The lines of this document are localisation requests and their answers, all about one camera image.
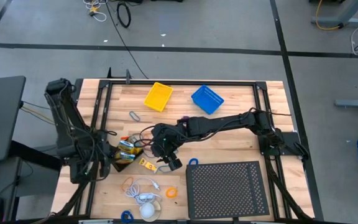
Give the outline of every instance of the black mesh tray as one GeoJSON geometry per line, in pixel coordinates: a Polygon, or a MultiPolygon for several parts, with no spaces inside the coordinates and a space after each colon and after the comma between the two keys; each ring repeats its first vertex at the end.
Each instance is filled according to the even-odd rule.
{"type": "Polygon", "coordinates": [[[187,165],[190,219],[269,215],[258,161],[187,165]]]}

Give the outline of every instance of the wooden tabletop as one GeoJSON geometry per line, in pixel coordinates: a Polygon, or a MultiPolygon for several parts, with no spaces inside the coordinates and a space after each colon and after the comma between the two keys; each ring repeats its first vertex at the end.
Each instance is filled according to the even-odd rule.
{"type": "MultiPolygon", "coordinates": [[[[80,97],[78,100],[78,110],[80,111],[86,124],[91,123],[93,114],[93,105],[96,99],[99,80],[83,80],[80,97]]],[[[270,105],[273,112],[290,113],[288,101],[285,96],[285,90],[282,82],[266,82],[270,105]]],[[[109,142],[117,146],[121,136],[128,136],[139,133],[144,128],[156,123],[176,124],[176,121],[183,116],[205,116],[207,118],[217,118],[244,113],[251,107],[255,107],[254,95],[251,87],[248,86],[211,86],[219,96],[224,99],[221,107],[212,115],[207,115],[203,110],[196,106],[192,99],[193,94],[200,86],[198,85],[172,85],[173,93],[163,112],[154,111],[144,105],[144,99],[151,89],[152,85],[113,85],[111,102],[109,106],[107,130],[115,131],[117,136],[110,136],[109,142]],[[129,112],[134,111],[140,117],[141,121],[136,122],[130,116],[129,112]]],[[[99,121],[102,109],[99,110],[99,121]]],[[[290,116],[273,115],[276,128],[282,131],[293,131],[293,124],[290,116]]],[[[267,182],[267,173],[264,157],[260,155],[257,136],[248,129],[237,129],[217,133],[213,138],[203,142],[191,142],[184,144],[178,149],[178,158],[183,164],[187,164],[191,158],[198,158],[200,163],[218,163],[218,162],[240,162],[240,161],[259,161],[265,192],[269,205],[270,215],[257,217],[240,217],[240,220],[273,220],[273,211],[267,182]]],[[[141,156],[152,162],[156,166],[166,164],[156,163],[156,158],[150,159],[141,156]]],[[[186,192],[186,166],[173,172],[154,174],[152,171],[138,165],[139,160],[126,167],[122,172],[112,168],[108,178],[97,182],[93,200],[91,218],[120,218],[124,210],[130,209],[134,218],[140,219],[139,206],[136,205],[133,198],[126,197],[121,189],[122,183],[128,178],[149,177],[156,181],[161,191],[155,190],[148,180],[140,180],[140,192],[152,192],[162,197],[162,212],[159,219],[162,220],[180,220],[189,219],[187,207],[186,192]],[[176,198],[166,198],[165,191],[169,187],[178,189],[176,198]]],[[[305,173],[302,162],[296,156],[282,156],[283,172],[288,191],[295,201],[309,216],[313,217],[313,208],[311,205],[308,186],[306,184],[305,173]]],[[[64,167],[53,200],[52,211],[57,212],[71,197],[77,186],[70,183],[69,168],[64,167]]],[[[280,216],[284,216],[281,194],[276,188],[280,216]]]]}

